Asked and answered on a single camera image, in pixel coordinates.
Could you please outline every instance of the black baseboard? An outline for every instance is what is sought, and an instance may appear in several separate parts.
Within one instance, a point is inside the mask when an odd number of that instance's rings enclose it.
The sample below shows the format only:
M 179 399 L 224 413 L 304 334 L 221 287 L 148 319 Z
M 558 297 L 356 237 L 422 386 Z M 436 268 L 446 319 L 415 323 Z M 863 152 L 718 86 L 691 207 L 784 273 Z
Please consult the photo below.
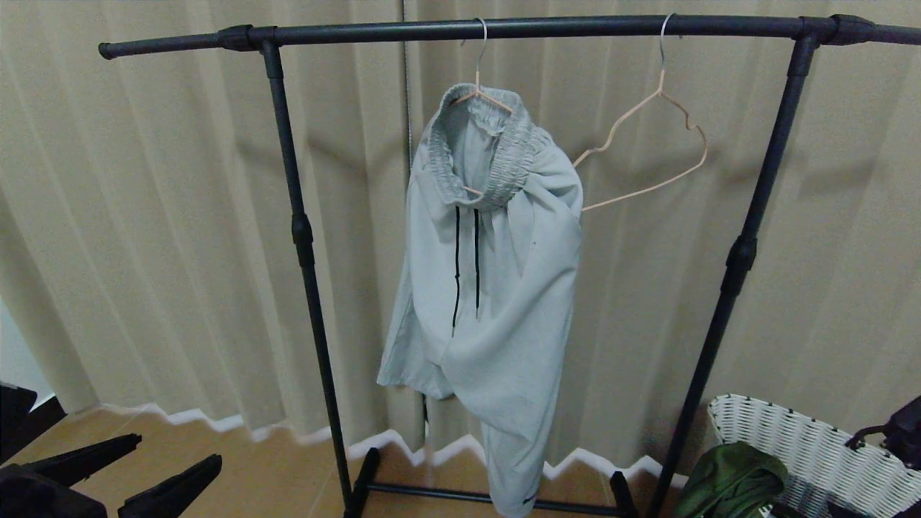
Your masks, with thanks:
M 9 460 L 30 442 L 38 439 L 42 433 L 48 431 L 66 415 L 56 396 L 29 412 L 22 424 L 13 432 L 12 437 L 3 438 L 3 447 L 0 448 L 0 464 Z

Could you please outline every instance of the black vertical pole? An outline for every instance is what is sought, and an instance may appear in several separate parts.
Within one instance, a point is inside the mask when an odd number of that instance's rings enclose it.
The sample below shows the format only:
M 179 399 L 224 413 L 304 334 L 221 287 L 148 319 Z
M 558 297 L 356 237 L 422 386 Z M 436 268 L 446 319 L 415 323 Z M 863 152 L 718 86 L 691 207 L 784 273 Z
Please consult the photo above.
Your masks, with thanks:
M 323 310 L 320 306 L 320 290 L 317 287 L 317 271 L 314 267 L 313 232 L 310 221 L 304 213 L 304 199 L 300 193 L 300 177 L 297 174 L 297 157 L 294 152 L 294 137 L 291 135 L 291 120 L 288 118 L 287 97 L 285 95 L 285 74 L 282 71 L 282 57 L 278 45 L 272 41 L 262 41 L 262 57 L 265 59 L 265 72 L 272 86 L 272 103 L 275 106 L 275 122 L 278 124 L 278 138 L 282 145 L 282 160 L 285 163 L 285 177 L 288 184 L 288 196 L 291 198 L 291 234 L 297 248 L 297 261 L 304 277 L 304 290 L 307 291 L 307 305 L 310 311 L 310 326 L 313 328 L 313 341 L 317 346 L 317 361 L 320 364 L 320 378 L 323 383 L 323 397 L 326 399 L 326 414 L 332 430 L 332 447 L 335 450 L 336 466 L 339 470 L 339 484 L 343 490 L 346 513 L 352 505 L 352 481 L 348 476 L 348 463 L 345 460 L 342 424 L 339 422 L 339 406 L 336 404 L 336 389 L 332 382 L 332 365 L 330 350 L 326 345 L 326 328 L 323 325 Z
M 729 316 L 732 314 L 732 306 L 741 292 L 745 276 L 752 269 L 757 252 L 758 229 L 761 227 L 762 219 L 764 219 L 764 211 L 771 196 L 771 189 L 774 187 L 774 180 L 777 178 L 780 161 L 784 157 L 784 148 L 787 146 L 787 139 L 790 137 L 790 129 L 793 127 L 793 119 L 796 116 L 799 97 L 806 83 L 806 75 L 809 73 L 812 55 L 818 47 L 819 43 L 814 34 L 799 38 L 793 47 L 793 55 L 790 57 L 790 66 L 787 70 L 787 84 L 784 87 L 784 95 L 780 100 L 780 108 L 777 110 L 771 140 L 767 144 L 767 152 L 764 155 L 761 173 L 758 175 L 758 183 L 754 188 L 754 195 L 749 205 L 748 215 L 745 217 L 745 223 L 742 226 L 742 232 L 729 250 L 729 257 L 726 259 L 726 274 L 723 276 L 717 307 L 714 310 L 713 319 L 710 321 L 710 327 L 706 332 L 704 346 L 700 351 L 700 357 L 697 359 L 694 377 L 691 379 L 691 386 L 688 387 L 687 395 L 684 398 L 684 405 L 678 417 L 678 424 L 675 426 L 674 434 L 671 436 L 669 452 L 665 456 L 665 465 L 662 467 L 659 483 L 656 485 L 656 492 L 649 503 L 647 518 L 657 518 L 662 509 L 662 502 L 665 500 L 666 493 L 668 493 L 671 478 L 678 467 L 678 461 L 681 460 L 684 444 L 687 442 L 688 433 L 694 423 L 694 414 L 700 406 L 700 400 L 704 395 L 704 388 L 706 387 L 707 379 L 710 377 L 710 370 L 713 368 L 713 362 L 717 358 L 719 343 L 726 332 Z

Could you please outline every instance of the brown tile floor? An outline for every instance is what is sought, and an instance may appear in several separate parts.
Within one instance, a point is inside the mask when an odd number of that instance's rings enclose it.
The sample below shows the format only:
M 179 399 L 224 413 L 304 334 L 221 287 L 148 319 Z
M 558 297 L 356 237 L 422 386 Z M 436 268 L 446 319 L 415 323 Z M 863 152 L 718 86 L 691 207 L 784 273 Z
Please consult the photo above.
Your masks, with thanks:
M 128 496 L 179 473 L 210 453 L 223 456 L 221 474 L 182 518 L 342 516 L 342 497 L 331 444 L 328 441 L 310 446 L 298 444 L 293 433 L 286 429 L 275 430 L 266 440 L 253 442 L 243 428 L 218 433 L 202 421 L 172 425 L 156 414 L 118 414 L 108 409 L 93 409 L 68 416 L 10 462 L 29 462 L 124 433 L 138 433 L 144 437 L 137 450 L 74 486 L 104 502 L 110 516 L 117 516 L 117 509 Z M 381 456 L 379 481 L 487 490 L 485 468 L 473 453 L 462 453 L 438 467 L 428 464 L 413 467 L 395 446 L 384 448 Z M 361 461 L 350 463 L 353 477 L 360 465 Z M 652 476 L 631 480 L 640 509 L 645 507 L 654 485 Z M 556 480 L 545 479 L 540 496 L 547 500 L 613 504 L 607 478 L 579 462 Z M 455 518 L 497 514 L 492 506 L 481 503 L 372 493 L 364 516 Z M 584 515 L 535 511 L 531 516 Z

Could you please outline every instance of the curtain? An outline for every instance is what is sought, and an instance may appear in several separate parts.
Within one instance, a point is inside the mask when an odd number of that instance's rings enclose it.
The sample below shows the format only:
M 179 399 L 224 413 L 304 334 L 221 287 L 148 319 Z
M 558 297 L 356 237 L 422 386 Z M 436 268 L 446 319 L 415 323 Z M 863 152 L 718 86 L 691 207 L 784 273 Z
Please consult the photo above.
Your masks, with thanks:
M 262 59 L 196 51 L 107 62 L 97 44 L 241 23 L 672 11 L 847 12 L 921 25 L 921 12 L 901 3 L 3 3 L 0 292 L 69 411 L 155 402 L 169 413 L 240 414 L 254 429 L 322 428 Z M 408 138 L 445 89 L 472 81 L 480 45 L 282 49 L 349 442 L 394 429 L 421 447 L 423 405 L 433 447 L 477 433 L 460 402 L 423 402 L 377 387 L 375 376 L 402 265 Z M 677 183 L 583 215 L 552 463 L 577 446 L 622 466 L 663 458 L 791 49 L 782 40 L 666 39 L 666 91 L 707 131 L 710 156 Z M 490 41 L 482 63 L 484 84 L 519 93 L 573 159 L 655 88 L 658 70 L 651 37 Z M 707 396 L 747 394 L 855 430 L 916 395 L 919 81 L 916 48 L 817 52 Z M 611 149 L 579 167 L 587 203 L 693 165 L 698 143 L 682 122 L 653 103 L 625 124 Z

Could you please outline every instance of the black horizontal rod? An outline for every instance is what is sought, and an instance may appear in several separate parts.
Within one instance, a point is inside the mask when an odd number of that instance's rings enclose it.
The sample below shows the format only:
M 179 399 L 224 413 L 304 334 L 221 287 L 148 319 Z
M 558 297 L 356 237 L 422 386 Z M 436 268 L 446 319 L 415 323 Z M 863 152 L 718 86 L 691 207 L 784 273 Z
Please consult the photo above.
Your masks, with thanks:
M 662 29 L 664 16 L 612 16 L 570 18 L 487 19 L 489 38 L 578 38 L 588 36 L 652 36 Z M 666 34 L 680 36 L 750 36 L 798 39 L 807 34 L 824 43 L 839 29 L 834 18 L 779 18 L 676 15 L 669 20 Z M 100 43 L 99 53 L 107 59 L 125 55 L 167 53 L 192 49 L 233 48 L 258 51 L 263 41 L 278 46 L 373 41 L 473 40 L 483 37 L 476 20 L 358 23 L 305 27 L 257 27 L 245 30 L 230 43 L 224 31 L 154 40 Z M 921 29 L 872 25 L 862 41 L 921 45 Z
M 436 499 L 476 501 L 480 503 L 491 503 L 489 495 L 483 493 L 472 493 L 470 491 L 454 491 L 451 489 L 432 489 L 419 488 L 417 486 L 403 486 L 401 484 L 387 484 L 384 482 L 372 482 L 367 485 L 372 491 L 383 493 L 396 493 L 401 495 L 413 495 L 416 497 L 429 497 Z M 537 500 L 534 502 L 534 509 L 545 509 L 548 511 L 575 512 L 578 514 L 591 514 L 594 516 L 629 516 L 630 512 L 622 511 L 616 507 L 607 507 L 603 505 L 587 505 L 581 503 L 568 503 L 564 501 Z

